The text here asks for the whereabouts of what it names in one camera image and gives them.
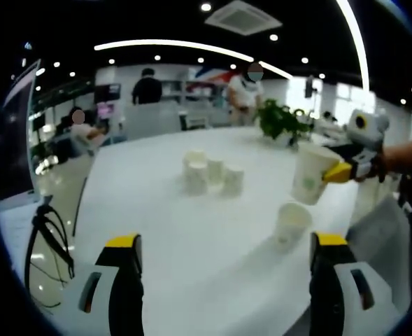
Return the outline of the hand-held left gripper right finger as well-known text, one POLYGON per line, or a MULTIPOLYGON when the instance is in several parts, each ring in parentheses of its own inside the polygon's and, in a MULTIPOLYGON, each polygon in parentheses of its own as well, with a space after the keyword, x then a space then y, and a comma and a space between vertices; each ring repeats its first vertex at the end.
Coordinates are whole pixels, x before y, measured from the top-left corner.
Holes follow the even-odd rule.
POLYGON ((401 316, 392 289, 338 234, 311 233, 310 335, 387 335, 401 316))

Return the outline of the person's right hand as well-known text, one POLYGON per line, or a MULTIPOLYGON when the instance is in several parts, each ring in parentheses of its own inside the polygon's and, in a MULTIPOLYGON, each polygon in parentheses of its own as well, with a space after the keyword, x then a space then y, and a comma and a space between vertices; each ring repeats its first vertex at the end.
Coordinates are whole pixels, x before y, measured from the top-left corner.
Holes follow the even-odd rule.
POLYGON ((363 182, 367 179, 371 179, 374 177, 378 178, 380 183, 384 182, 385 175, 388 173, 387 162, 385 159, 384 154, 377 154, 371 161, 370 161, 370 168, 369 171, 360 177, 357 181, 363 182))

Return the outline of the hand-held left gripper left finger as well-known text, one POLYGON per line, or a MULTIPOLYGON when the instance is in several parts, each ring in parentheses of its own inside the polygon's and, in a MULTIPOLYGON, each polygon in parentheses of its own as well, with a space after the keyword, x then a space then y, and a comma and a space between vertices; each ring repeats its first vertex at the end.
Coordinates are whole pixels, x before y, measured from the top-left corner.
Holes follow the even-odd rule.
POLYGON ((63 290, 61 335, 142 335, 142 241, 138 233, 108 241, 63 290))

